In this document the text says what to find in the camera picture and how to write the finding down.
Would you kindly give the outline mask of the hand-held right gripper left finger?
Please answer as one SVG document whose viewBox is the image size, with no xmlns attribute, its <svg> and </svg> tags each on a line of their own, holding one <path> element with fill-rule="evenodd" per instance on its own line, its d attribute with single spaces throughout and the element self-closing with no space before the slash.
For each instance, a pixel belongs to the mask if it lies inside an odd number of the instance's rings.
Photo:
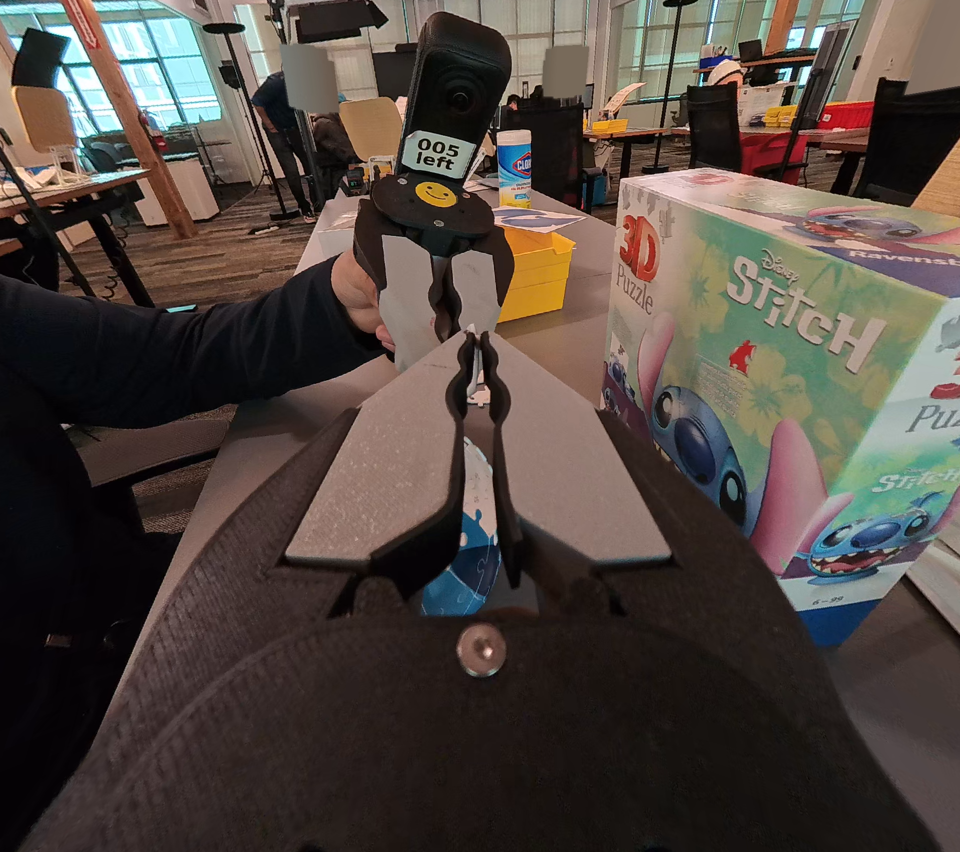
<svg viewBox="0 0 960 852">
<path fill-rule="evenodd" d="M 343 432 L 285 553 L 307 565 L 393 581 L 404 598 L 424 588 L 460 547 L 464 417 L 472 334 L 457 333 L 320 442 Z"/>
</svg>

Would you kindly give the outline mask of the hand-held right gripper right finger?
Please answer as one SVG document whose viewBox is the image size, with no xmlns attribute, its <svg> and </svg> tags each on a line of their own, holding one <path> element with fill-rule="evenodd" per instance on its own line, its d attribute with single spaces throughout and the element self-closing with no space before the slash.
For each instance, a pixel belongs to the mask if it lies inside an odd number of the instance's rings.
<svg viewBox="0 0 960 852">
<path fill-rule="evenodd" d="M 545 589 L 671 559 L 625 458 L 637 436 L 494 333 L 484 334 L 503 571 Z"/>
</svg>

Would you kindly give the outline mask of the partly built puzzle ball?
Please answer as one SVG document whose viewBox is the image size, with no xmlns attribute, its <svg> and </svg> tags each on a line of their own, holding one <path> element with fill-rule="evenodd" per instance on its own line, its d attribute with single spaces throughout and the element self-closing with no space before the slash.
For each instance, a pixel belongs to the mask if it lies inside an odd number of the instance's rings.
<svg viewBox="0 0 960 852">
<path fill-rule="evenodd" d="M 463 439 L 464 487 L 460 544 L 455 558 L 424 588 L 423 616 L 474 615 L 491 593 L 500 567 L 493 470 L 481 450 Z"/>
</svg>

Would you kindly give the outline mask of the white puzzle piece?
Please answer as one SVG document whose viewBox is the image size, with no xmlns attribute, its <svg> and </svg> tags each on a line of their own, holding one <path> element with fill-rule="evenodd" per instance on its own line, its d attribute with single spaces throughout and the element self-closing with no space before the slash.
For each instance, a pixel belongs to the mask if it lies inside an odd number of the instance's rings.
<svg viewBox="0 0 960 852">
<path fill-rule="evenodd" d="M 498 389 L 498 355 L 491 333 L 471 322 L 463 332 L 458 360 L 464 382 L 465 402 L 491 412 Z"/>
</svg>

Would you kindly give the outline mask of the printed paper sheet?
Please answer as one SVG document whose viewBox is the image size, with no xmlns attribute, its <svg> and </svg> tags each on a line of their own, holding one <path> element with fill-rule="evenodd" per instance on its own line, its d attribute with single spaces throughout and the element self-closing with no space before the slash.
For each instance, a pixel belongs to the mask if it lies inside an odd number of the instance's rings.
<svg viewBox="0 0 960 852">
<path fill-rule="evenodd" d="M 537 234 L 547 234 L 581 222 L 586 216 L 551 210 L 516 206 L 500 206 L 493 210 L 495 224 Z"/>
</svg>

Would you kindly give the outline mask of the yellow plastic bin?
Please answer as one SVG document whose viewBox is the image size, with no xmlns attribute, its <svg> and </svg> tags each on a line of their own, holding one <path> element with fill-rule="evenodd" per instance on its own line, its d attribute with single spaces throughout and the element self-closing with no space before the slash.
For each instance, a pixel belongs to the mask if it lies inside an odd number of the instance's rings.
<svg viewBox="0 0 960 852">
<path fill-rule="evenodd" d="M 506 226 L 514 270 L 499 323 L 560 310 L 575 242 L 558 233 Z"/>
</svg>

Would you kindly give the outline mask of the colourful cardboard puzzle box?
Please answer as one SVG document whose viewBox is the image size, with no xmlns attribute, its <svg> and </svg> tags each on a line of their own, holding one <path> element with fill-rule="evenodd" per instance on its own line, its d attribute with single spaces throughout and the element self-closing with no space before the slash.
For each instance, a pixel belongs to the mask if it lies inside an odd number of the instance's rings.
<svg viewBox="0 0 960 852">
<path fill-rule="evenodd" d="M 711 168 L 623 179 L 601 400 L 844 643 L 958 522 L 959 223 Z"/>
</svg>

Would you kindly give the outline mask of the group of black office chairs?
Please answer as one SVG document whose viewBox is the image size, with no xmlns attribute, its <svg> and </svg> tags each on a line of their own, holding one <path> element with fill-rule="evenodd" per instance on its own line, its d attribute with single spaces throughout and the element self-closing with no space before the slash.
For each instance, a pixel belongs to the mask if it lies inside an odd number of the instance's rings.
<svg viewBox="0 0 960 852">
<path fill-rule="evenodd" d="M 878 81 L 866 150 L 853 152 L 851 140 L 837 143 L 844 159 L 832 192 L 908 205 L 958 142 L 958 87 L 908 93 L 906 86 L 904 81 Z M 726 84 L 689 88 L 691 168 L 739 173 L 738 93 L 738 87 Z M 782 163 L 774 174 L 763 170 L 760 177 L 786 182 L 787 161 L 798 133 L 811 127 L 807 121 L 795 115 Z"/>
</svg>

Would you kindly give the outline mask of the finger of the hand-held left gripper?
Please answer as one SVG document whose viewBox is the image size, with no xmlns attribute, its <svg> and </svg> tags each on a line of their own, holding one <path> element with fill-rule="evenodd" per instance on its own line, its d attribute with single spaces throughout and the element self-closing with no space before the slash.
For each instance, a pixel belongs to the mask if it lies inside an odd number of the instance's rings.
<svg viewBox="0 0 960 852">
<path fill-rule="evenodd" d="M 494 257 L 482 251 L 465 251 L 451 258 L 450 269 L 456 307 L 451 334 L 472 330 L 480 336 L 494 331 L 501 312 Z"/>
<path fill-rule="evenodd" d="M 386 287 L 379 296 L 379 313 L 395 346 L 396 372 L 402 374 L 442 341 L 429 299 L 433 257 L 402 236 L 384 236 L 382 246 Z"/>
</svg>

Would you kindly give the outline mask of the person's dark clothing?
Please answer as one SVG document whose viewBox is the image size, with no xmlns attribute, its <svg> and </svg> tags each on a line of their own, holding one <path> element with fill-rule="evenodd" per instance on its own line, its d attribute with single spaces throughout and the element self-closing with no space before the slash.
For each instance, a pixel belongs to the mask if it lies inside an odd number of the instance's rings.
<svg viewBox="0 0 960 852">
<path fill-rule="evenodd" d="M 83 760 L 175 545 L 94 489 L 42 396 L 2 370 L 1 827 L 15 850 Z"/>
</svg>

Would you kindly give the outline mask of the person's left hand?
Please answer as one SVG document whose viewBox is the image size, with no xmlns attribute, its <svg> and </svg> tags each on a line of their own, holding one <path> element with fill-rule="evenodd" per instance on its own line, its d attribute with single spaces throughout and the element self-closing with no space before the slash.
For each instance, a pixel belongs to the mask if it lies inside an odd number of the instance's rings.
<svg viewBox="0 0 960 852">
<path fill-rule="evenodd" d="M 331 288 L 349 322 L 359 332 L 374 335 L 381 346 L 394 354 L 396 345 L 379 311 L 378 288 L 356 261 L 352 247 L 333 262 Z"/>
</svg>

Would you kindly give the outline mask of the wooden desk black legs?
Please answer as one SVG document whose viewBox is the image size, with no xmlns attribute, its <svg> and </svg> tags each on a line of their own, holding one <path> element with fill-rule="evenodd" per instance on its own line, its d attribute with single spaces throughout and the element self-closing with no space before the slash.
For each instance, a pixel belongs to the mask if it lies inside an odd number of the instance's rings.
<svg viewBox="0 0 960 852">
<path fill-rule="evenodd" d="M 66 250 L 59 233 L 67 227 L 88 222 L 113 272 L 125 287 L 133 303 L 152 308 L 154 303 L 143 282 L 126 254 L 125 246 L 116 238 L 106 216 L 114 209 L 132 208 L 133 199 L 127 187 L 145 178 L 148 171 L 135 168 L 125 172 L 93 174 L 90 178 L 70 186 L 56 186 L 37 191 L 26 189 L 22 180 L 15 176 L 16 193 L 3 195 L 1 215 L 4 219 L 21 215 L 35 233 L 45 236 L 55 247 L 65 263 L 74 282 L 86 295 L 94 295 L 87 278 Z"/>
</svg>

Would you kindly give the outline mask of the red plastic bin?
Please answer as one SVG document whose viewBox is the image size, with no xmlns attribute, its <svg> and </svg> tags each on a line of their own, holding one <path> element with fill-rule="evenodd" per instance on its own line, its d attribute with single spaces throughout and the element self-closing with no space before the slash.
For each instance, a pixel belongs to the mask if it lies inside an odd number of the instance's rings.
<svg viewBox="0 0 960 852">
<path fill-rule="evenodd" d="M 741 160 L 737 171 L 741 174 L 761 175 L 763 170 L 772 175 L 784 160 L 791 136 L 791 125 L 798 105 L 776 106 L 766 110 L 762 126 L 749 126 L 740 131 Z M 869 126 L 874 111 L 873 101 L 829 102 L 820 118 L 810 128 L 803 127 L 787 161 L 783 180 L 799 182 L 809 146 L 840 150 L 840 141 L 855 143 L 854 152 L 866 150 Z"/>
</svg>

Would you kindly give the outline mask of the yellow white wipes canister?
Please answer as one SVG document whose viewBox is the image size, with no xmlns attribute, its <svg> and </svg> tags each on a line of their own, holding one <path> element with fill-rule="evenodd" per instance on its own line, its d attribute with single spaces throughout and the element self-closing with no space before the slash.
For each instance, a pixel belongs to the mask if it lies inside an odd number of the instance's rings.
<svg viewBox="0 0 960 852">
<path fill-rule="evenodd" d="M 529 209 L 532 205 L 532 133 L 526 128 L 500 129 L 497 176 L 500 206 Z"/>
</svg>

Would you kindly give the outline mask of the black floor lamp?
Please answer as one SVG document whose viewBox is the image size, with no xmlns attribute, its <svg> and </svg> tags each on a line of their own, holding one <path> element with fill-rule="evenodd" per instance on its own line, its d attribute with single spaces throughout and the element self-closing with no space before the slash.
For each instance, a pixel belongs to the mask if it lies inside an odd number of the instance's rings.
<svg viewBox="0 0 960 852">
<path fill-rule="evenodd" d="M 205 33 L 222 37 L 222 39 L 225 41 L 225 47 L 229 53 L 229 61 L 233 72 L 233 81 L 229 82 L 228 85 L 231 84 L 232 87 L 238 91 L 244 108 L 248 130 L 254 138 L 254 146 L 256 149 L 255 154 L 260 164 L 261 177 L 266 178 L 266 180 L 269 182 L 270 188 L 279 207 L 279 212 L 270 214 L 270 222 L 277 227 L 281 227 L 289 222 L 299 220 L 301 218 L 300 212 L 288 210 L 284 202 L 282 189 L 274 171 L 273 164 L 270 160 L 269 150 L 266 149 L 265 142 L 261 135 L 261 127 L 259 125 L 258 115 L 256 114 L 255 108 L 251 102 L 246 81 L 235 53 L 233 36 L 243 32 L 245 27 L 243 24 L 235 21 L 223 21 L 204 24 L 202 29 Z"/>
<path fill-rule="evenodd" d="M 671 40 L 671 47 L 669 52 L 669 58 L 667 63 L 667 72 L 664 82 L 664 90 L 661 104 L 661 111 L 659 116 L 659 131 L 656 133 L 656 147 L 654 153 L 654 160 L 651 164 L 643 166 L 641 171 L 643 174 L 661 174 L 668 171 L 668 167 L 661 163 L 661 147 L 662 147 L 662 138 L 664 135 L 664 130 L 666 128 L 666 113 L 670 97 L 670 85 L 673 77 L 674 63 L 676 60 L 677 45 L 679 40 L 679 33 L 681 28 L 681 19 L 682 19 L 682 10 L 686 6 L 694 5 L 699 0 L 664 0 L 663 6 L 665 8 L 674 9 L 676 11 L 674 18 L 674 29 Z"/>
</svg>

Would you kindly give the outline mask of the wooden support post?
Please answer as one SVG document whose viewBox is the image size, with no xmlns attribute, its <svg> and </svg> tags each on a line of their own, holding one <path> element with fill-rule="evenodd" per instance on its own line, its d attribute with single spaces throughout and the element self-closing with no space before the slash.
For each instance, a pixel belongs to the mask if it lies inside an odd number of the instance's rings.
<svg viewBox="0 0 960 852">
<path fill-rule="evenodd" d="M 198 231 L 167 164 L 156 151 L 141 122 L 136 98 L 104 32 L 92 0 L 59 0 L 85 47 L 128 142 L 148 180 L 164 217 L 177 239 L 190 239 Z"/>
</svg>

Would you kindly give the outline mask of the person's left forearm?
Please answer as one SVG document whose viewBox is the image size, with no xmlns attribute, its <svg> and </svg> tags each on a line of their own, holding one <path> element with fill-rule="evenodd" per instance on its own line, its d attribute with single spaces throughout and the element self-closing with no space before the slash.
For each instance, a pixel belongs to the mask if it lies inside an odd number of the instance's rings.
<svg viewBox="0 0 960 852">
<path fill-rule="evenodd" d="M 384 352 L 333 294 L 336 258 L 256 300 L 182 315 L 2 277 L 2 370 L 56 422 L 127 429 L 334 379 Z"/>
</svg>

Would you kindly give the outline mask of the black studio light panel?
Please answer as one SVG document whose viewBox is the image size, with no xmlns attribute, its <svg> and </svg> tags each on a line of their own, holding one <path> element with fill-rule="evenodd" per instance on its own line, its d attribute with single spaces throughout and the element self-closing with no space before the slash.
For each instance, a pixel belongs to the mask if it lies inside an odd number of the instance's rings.
<svg viewBox="0 0 960 852">
<path fill-rule="evenodd" d="M 354 38 L 380 29 L 389 17 L 374 0 L 267 0 L 269 21 L 282 45 Z"/>
</svg>

